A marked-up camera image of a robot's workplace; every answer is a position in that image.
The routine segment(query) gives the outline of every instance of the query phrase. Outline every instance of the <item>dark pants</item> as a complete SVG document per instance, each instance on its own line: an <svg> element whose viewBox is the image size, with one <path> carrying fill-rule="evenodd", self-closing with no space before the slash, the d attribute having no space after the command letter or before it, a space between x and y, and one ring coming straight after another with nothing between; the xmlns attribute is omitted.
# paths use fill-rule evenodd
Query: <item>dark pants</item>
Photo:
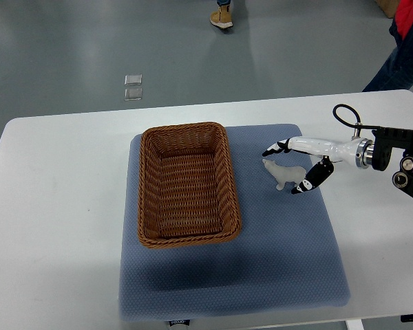
<svg viewBox="0 0 413 330"><path fill-rule="evenodd" d="M410 89L413 86L413 26L404 41L398 35L394 20L390 33L395 37L397 47L363 91Z"/></svg>

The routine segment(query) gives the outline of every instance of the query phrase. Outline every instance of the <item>blue padded mat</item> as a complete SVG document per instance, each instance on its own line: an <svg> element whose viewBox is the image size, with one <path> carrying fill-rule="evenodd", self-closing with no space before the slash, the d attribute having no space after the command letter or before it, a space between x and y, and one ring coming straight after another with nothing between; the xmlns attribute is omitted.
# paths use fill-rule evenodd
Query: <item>blue padded mat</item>
<svg viewBox="0 0 413 330"><path fill-rule="evenodd" d="M180 320L260 311L344 306L350 297L337 241L319 189L277 191L263 151L301 135L276 124L226 128L242 213L240 235L227 243L148 249L137 236L140 135L131 142L120 269L120 317ZM267 157L312 167L308 155Z"/></svg>

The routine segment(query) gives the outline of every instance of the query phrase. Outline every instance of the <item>wicker basket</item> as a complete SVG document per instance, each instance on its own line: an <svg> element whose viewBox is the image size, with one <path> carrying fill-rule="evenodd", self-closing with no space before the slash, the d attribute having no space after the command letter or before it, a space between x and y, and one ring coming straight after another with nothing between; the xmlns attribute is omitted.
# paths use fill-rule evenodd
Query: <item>wicker basket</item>
<svg viewBox="0 0 413 330"><path fill-rule="evenodd" d="M138 238L148 248L221 243L242 220L225 128L162 126L142 135Z"/></svg>

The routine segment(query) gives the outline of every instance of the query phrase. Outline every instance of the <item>mat tag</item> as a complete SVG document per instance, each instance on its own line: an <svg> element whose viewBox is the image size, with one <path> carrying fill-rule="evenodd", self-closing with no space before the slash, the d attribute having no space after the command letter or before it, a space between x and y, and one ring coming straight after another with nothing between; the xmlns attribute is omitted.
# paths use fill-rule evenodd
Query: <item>mat tag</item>
<svg viewBox="0 0 413 330"><path fill-rule="evenodd" d="M174 321L169 321L170 327L174 325L190 325L190 320L174 320Z"/></svg>

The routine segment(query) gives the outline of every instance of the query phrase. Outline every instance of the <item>tan boot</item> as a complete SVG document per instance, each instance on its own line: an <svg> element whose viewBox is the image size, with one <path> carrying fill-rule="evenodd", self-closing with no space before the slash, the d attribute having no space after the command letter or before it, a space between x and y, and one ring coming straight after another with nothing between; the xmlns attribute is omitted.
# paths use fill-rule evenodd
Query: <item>tan boot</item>
<svg viewBox="0 0 413 330"><path fill-rule="evenodd" d="M229 5L221 5L217 12L213 12L209 18L209 21L214 26L220 29L227 29L233 26L231 20L231 9Z"/></svg>

